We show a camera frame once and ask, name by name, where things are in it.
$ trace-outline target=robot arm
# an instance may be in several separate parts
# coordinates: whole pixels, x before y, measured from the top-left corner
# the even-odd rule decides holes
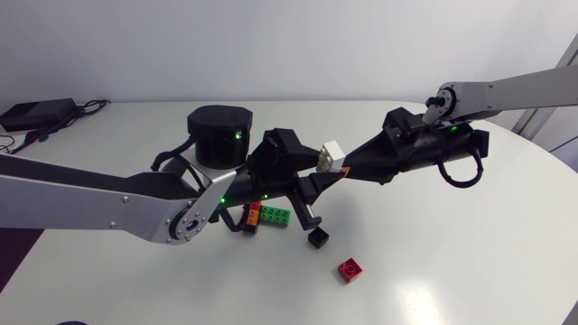
[[[424,115],[402,107],[389,112],[382,131],[333,166],[336,157],[299,142],[293,130],[265,132],[248,154],[252,113],[242,107],[201,107],[188,116],[191,138],[161,153],[153,170],[119,178],[0,154],[0,228],[123,229],[142,239],[169,245],[191,241],[219,216],[232,231],[228,207],[287,197],[302,228],[322,222],[311,205],[342,178],[385,184],[399,172],[437,165],[453,186],[480,180],[489,134],[469,121],[502,110],[558,107],[578,102],[578,66],[547,70],[492,83],[449,83],[428,99]],[[443,164],[472,156],[478,174],[455,181]],[[307,177],[298,172],[329,165]],[[182,180],[199,171],[199,189]]]
[[[428,125],[484,119],[505,110],[578,106],[578,65],[493,82],[444,83],[425,104]]]

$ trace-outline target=table surface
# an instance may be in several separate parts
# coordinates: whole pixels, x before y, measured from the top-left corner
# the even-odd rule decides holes
[[[424,110],[220,103],[254,112],[250,151],[282,127],[312,148],[337,140],[349,153],[380,131],[387,111]],[[186,116],[206,104],[112,104],[21,155],[129,176],[182,143]],[[47,230],[0,294],[0,323],[561,324],[578,298],[576,173],[499,126],[472,125],[490,131],[478,185],[455,189],[435,167],[385,186],[340,181],[313,206],[331,236],[319,250],[294,216],[253,237],[219,222],[181,246]],[[454,179],[475,174],[472,159],[447,168]],[[264,204],[291,209],[286,199]],[[350,257],[364,271],[345,284],[337,265]]]

